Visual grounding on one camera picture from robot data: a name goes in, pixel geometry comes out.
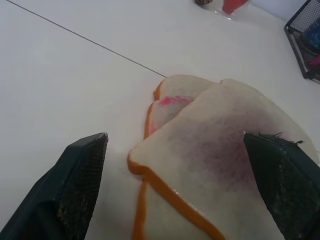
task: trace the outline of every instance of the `white table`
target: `white table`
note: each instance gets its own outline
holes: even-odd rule
[[[320,150],[320,85],[302,78],[285,23],[254,6],[233,22],[191,0],[14,2],[161,75],[250,84]],[[108,132],[87,239],[129,239],[139,183],[126,157],[163,77],[7,1],[0,32],[0,228],[68,144]]]

